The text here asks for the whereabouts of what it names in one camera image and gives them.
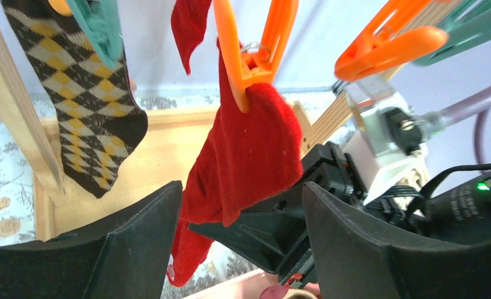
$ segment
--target patterned tablecloth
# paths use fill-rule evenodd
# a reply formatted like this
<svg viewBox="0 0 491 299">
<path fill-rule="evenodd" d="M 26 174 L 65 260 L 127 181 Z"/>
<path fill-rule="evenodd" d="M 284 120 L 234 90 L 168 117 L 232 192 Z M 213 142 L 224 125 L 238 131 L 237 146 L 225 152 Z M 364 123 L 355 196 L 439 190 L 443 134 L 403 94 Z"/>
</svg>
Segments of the patterned tablecloth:
<svg viewBox="0 0 491 299">
<path fill-rule="evenodd" d="M 330 92 L 290 93 L 288 101 L 300 101 L 315 121 L 333 101 Z M 201 107 L 218 105 L 218 97 L 152 97 L 136 92 L 135 98 L 145 110 Z M 54 117 L 55 110 L 45 95 L 33 95 L 32 101 L 40 117 Z M 355 131 L 352 124 L 338 130 L 331 140 L 345 144 Z M 28 242 L 36 238 L 34 203 L 32 194 L 32 169 L 11 134 L 0 120 L 0 246 Z M 183 288 L 172 287 L 166 281 L 162 298 L 182 298 L 226 281 L 255 267 L 239 255 L 215 242 L 207 260 L 200 265 L 191 281 Z"/>
</svg>

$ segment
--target red fabric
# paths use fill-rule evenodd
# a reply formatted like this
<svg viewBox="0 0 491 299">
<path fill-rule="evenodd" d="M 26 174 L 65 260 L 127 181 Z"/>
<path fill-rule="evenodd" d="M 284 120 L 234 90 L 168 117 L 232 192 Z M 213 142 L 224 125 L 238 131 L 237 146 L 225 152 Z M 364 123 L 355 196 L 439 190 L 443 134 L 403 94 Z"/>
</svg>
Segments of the red fabric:
<svg viewBox="0 0 491 299">
<path fill-rule="evenodd" d="M 185 72 L 191 73 L 191 54 L 203 41 L 212 0 L 177 0 L 170 19 Z"/>
<path fill-rule="evenodd" d="M 188 224 L 231 225 L 240 211 L 293 186 L 302 175 L 302 132 L 293 110 L 267 83 L 249 87 L 251 111 L 241 113 L 219 59 L 221 106 L 189 173 L 174 238 L 172 285 L 187 283 L 207 257 L 212 240 Z"/>
</svg>

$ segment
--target wooden dowel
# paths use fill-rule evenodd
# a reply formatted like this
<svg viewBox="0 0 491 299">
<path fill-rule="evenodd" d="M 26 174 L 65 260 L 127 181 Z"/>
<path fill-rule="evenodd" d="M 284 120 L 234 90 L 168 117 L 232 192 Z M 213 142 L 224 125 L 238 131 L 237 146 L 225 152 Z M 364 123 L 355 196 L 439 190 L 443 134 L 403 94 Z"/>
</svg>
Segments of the wooden dowel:
<svg viewBox="0 0 491 299">
<path fill-rule="evenodd" d="M 400 33 L 421 26 L 434 26 L 438 24 L 446 15 L 448 15 L 458 4 L 460 0 L 453 0 L 447 3 L 433 1 L 420 15 L 412 20 Z M 391 78 L 403 67 L 395 67 L 380 73 L 384 79 Z M 319 119 L 304 134 L 302 140 L 302 153 L 307 154 L 317 143 L 324 143 L 335 131 L 341 128 L 352 117 L 352 112 L 348 108 L 345 93 L 341 93 Z"/>
<path fill-rule="evenodd" d="M 64 173 L 0 32 L 0 119 L 56 206 L 65 203 Z"/>
</svg>

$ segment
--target black and yellow sock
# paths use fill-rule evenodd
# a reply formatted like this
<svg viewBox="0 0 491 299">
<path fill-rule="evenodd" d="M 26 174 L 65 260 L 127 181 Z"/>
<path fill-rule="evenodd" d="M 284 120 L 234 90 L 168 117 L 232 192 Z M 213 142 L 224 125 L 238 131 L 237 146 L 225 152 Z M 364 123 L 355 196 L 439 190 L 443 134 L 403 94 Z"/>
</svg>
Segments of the black and yellow sock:
<svg viewBox="0 0 491 299">
<path fill-rule="evenodd" d="M 9 23 L 57 111 L 64 172 L 95 197 L 148 128 L 130 92 L 126 59 L 104 66 L 73 17 L 47 0 L 2 0 Z"/>
</svg>

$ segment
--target green light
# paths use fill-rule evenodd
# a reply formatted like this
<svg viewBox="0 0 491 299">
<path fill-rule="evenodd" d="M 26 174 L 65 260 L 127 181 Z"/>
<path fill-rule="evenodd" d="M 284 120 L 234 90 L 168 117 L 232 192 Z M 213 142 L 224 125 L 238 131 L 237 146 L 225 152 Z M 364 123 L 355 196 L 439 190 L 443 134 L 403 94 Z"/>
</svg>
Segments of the green light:
<svg viewBox="0 0 491 299">
<path fill-rule="evenodd" d="M 484 183 L 478 183 L 477 189 L 481 191 L 490 191 L 490 188 Z"/>
</svg>

